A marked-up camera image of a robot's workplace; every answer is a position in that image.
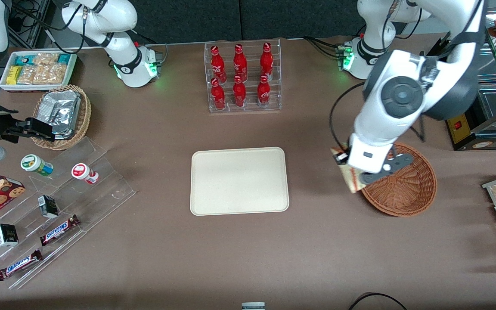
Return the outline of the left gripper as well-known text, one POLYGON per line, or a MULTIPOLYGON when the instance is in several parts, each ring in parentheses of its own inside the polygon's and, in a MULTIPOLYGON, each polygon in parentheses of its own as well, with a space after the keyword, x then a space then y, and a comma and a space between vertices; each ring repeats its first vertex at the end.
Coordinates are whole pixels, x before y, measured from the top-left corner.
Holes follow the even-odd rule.
POLYGON ((348 164, 360 171, 378 174, 382 170, 393 143, 393 139, 368 142, 356 133, 352 133, 349 149, 335 149, 335 162, 338 166, 348 164))

